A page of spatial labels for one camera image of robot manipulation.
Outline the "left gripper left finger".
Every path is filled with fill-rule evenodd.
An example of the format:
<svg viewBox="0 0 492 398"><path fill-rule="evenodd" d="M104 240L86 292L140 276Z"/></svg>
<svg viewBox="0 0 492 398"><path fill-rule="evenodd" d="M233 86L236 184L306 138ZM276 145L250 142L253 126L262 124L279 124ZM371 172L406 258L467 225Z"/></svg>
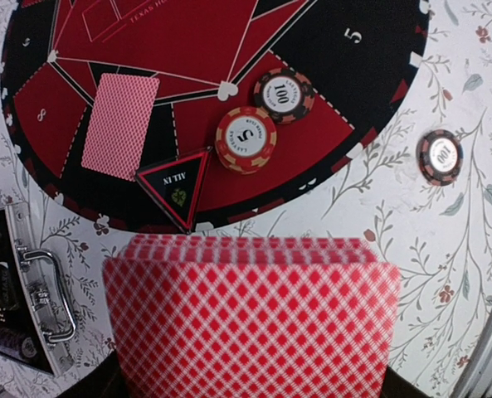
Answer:
<svg viewBox="0 0 492 398"><path fill-rule="evenodd" d="M128 388L116 352L110 353L89 375L58 395L59 398L125 398L127 396Z"/></svg>

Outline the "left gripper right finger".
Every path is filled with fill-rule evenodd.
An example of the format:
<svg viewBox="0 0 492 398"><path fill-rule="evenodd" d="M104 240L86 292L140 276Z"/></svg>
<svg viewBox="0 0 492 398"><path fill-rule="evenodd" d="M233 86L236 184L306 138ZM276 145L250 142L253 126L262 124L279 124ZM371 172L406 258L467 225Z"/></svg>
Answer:
<svg viewBox="0 0 492 398"><path fill-rule="evenodd" d="M387 367L380 392L381 398L429 398L413 384L399 376L391 367Z"/></svg>

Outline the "red playing card deck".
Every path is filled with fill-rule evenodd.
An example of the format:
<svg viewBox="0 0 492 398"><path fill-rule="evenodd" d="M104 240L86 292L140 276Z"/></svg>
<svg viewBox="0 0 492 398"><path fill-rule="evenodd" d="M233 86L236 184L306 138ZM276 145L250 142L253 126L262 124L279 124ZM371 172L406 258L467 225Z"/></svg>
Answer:
<svg viewBox="0 0 492 398"><path fill-rule="evenodd" d="M103 264L132 397L377 397L401 275L358 239L137 235Z"/></svg>

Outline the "triangular all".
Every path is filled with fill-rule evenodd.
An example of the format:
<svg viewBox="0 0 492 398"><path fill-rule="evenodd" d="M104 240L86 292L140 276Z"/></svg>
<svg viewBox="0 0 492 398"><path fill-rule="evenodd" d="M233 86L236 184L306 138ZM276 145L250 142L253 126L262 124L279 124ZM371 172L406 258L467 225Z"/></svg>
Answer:
<svg viewBox="0 0 492 398"><path fill-rule="evenodd" d="M194 228L212 147L204 147L142 167L134 179L182 232Z"/></svg>

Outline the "dark red chip stack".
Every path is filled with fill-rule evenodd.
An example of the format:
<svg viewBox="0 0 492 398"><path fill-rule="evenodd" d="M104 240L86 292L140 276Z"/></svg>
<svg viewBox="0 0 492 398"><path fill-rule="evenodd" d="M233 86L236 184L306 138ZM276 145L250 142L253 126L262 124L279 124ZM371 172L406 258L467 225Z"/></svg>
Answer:
<svg viewBox="0 0 492 398"><path fill-rule="evenodd" d="M463 163L463 150L450 131L438 129L424 134L416 147L423 177L434 186L445 187L456 181Z"/></svg>

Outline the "single red dealt card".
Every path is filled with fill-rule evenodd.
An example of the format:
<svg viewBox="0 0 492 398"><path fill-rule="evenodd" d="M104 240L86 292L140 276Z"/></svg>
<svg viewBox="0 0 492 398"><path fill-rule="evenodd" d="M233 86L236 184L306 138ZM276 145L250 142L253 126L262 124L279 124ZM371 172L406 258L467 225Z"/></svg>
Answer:
<svg viewBox="0 0 492 398"><path fill-rule="evenodd" d="M85 137L83 168L134 180L159 85L156 77L111 73L100 77Z"/></svg>

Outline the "orange chips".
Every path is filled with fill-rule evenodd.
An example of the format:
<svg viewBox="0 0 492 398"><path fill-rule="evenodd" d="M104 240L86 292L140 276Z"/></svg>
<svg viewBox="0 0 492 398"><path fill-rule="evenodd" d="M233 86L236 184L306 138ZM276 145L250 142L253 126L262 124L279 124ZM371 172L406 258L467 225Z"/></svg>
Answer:
<svg viewBox="0 0 492 398"><path fill-rule="evenodd" d="M263 109L241 106L221 119L214 143L225 168L243 175L253 174L269 162L275 151L277 129Z"/></svg>

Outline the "dark chips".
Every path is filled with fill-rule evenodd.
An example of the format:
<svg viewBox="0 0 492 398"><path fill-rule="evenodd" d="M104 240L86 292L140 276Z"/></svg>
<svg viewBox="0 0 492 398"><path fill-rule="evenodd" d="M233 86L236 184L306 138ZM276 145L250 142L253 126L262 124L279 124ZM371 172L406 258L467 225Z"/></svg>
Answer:
<svg viewBox="0 0 492 398"><path fill-rule="evenodd" d="M291 124L306 117L314 106L315 92L307 77L289 68L267 71L256 82L253 98L276 124Z"/></svg>

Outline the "aluminium poker case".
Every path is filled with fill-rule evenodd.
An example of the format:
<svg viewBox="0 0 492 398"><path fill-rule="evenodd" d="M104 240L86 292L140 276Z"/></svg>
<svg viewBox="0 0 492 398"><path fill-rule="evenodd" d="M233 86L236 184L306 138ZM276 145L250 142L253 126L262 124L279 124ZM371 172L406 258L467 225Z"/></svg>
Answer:
<svg viewBox="0 0 492 398"><path fill-rule="evenodd" d="M27 204L0 206L0 356L59 376L76 331L61 262L35 242Z"/></svg>

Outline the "floral white table cloth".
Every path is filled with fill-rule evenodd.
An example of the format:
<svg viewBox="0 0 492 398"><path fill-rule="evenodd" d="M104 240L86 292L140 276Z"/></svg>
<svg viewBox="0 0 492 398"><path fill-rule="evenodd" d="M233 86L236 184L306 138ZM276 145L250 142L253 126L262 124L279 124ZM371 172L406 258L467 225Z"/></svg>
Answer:
<svg viewBox="0 0 492 398"><path fill-rule="evenodd" d="M13 1L0 1L0 58ZM492 310L492 1L433 1L425 53L397 114L352 162L301 197L216 230L218 236L362 237L402 272L390 366L432 397L450 396ZM129 241L44 195L18 159L0 105L0 206L28 204L37 244L62 258L80 331L75 365L52 377L0 357L0 385L17 397L54 397L113 350L100 266ZM421 137L460 141L455 182L421 174Z"/></svg>

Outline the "round red black poker mat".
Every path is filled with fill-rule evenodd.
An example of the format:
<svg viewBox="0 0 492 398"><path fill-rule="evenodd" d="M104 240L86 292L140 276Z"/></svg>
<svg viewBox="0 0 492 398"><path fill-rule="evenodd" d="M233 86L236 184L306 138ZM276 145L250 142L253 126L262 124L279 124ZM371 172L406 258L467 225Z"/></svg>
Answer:
<svg viewBox="0 0 492 398"><path fill-rule="evenodd" d="M160 82L134 154L117 141L100 151L143 167L212 146L269 70L306 76L312 109L278 128L265 167L242 177L210 160L197 223L226 226L305 194L374 141L415 78L429 20L426 1L20 1L3 43L2 111L48 196L115 229L174 232L137 183L83 166L101 79Z"/></svg>

